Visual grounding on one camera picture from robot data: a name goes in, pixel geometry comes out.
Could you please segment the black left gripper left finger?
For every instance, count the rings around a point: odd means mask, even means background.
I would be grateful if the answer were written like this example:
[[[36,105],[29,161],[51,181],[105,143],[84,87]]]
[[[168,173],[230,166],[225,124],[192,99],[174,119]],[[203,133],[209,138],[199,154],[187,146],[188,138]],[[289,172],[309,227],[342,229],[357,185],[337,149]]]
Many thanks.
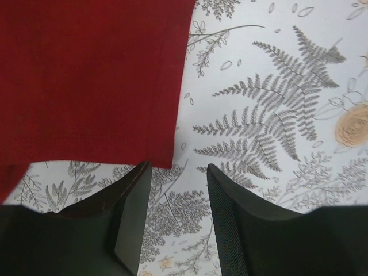
[[[136,275],[152,166],[60,212],[1,206],[2,275]]]

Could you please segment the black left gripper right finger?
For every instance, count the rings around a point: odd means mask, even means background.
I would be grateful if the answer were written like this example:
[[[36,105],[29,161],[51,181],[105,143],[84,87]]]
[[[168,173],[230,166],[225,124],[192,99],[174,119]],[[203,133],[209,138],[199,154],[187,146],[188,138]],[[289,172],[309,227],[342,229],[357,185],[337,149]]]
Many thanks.
[[[366,275],[367,207],[324,206],[297,213],[207,168],[223,275]]]

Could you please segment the red t-shirt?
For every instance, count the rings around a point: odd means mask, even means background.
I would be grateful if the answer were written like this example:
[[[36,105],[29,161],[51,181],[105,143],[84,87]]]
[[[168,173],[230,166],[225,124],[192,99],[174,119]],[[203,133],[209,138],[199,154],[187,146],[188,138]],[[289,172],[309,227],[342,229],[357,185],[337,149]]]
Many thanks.
[[[32,163],[170,168],[194,1],[1,2],[1,199]]]

